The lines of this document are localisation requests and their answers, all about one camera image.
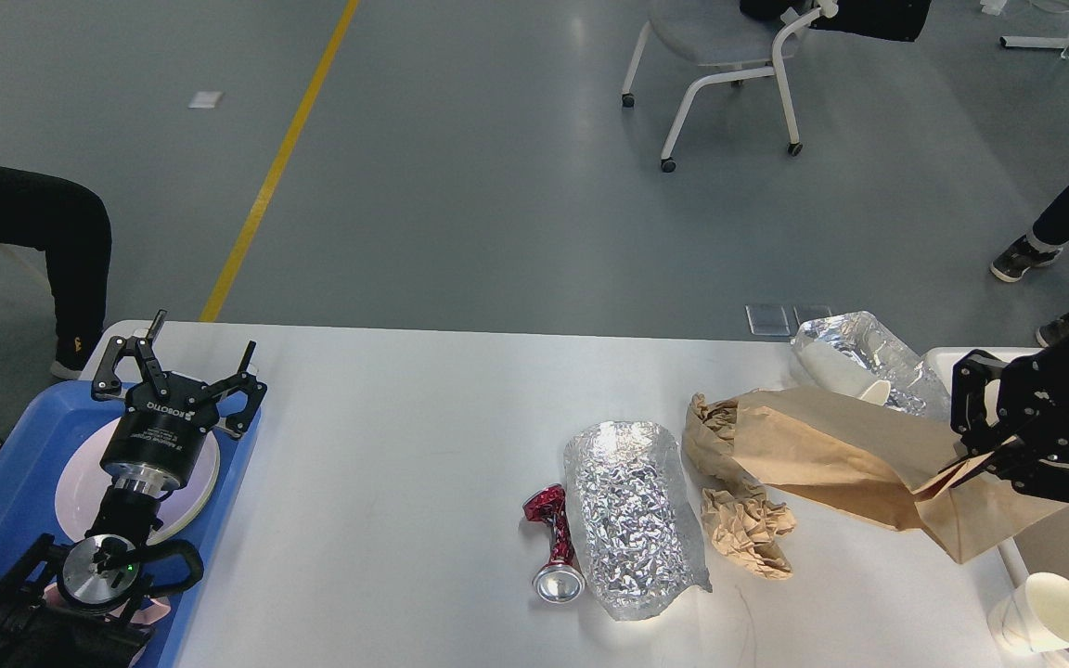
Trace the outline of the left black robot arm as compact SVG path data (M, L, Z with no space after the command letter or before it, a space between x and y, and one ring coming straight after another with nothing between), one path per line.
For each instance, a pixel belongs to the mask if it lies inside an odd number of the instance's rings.
M159 537L161 504L189 486L210 437L238 442L267 385L247 343L220 380L161 366L164 310L144 331L111 337L86 384L95 402L122 402L98 468L106 481L88 527L60 541L38 533L0 570L0 667L131 667L156 630L137 613L203 579L205 538Z

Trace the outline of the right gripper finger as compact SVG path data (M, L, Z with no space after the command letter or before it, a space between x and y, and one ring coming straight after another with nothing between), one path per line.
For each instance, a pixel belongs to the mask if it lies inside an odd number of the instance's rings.
M988 475L1008 482L1018 494L1069 504L1069 447L1060 445L1056 451L1034 459L1031 448L1014 437L1000 448L966 439L956 451L960 456L983 460L980 468L969 477Z
M1023 378L1031 368L1031 355L1004 361L981 348L969 351L952 366L950 428L959 436L956 444L959 460L978 456L1031 460L1028 445L1001 418L993 422L991 418L997 410L989 410L985 401L989 386L998 383L1005 373L1012 373L1014 379Z

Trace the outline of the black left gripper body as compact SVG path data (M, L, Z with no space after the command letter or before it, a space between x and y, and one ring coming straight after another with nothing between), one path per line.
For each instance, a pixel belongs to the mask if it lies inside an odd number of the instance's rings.
M167 393L139 383L124 394L124 413L100 457L119 490L174 492L190 482L205 434L219 421L219 399L204 380L169 376Z

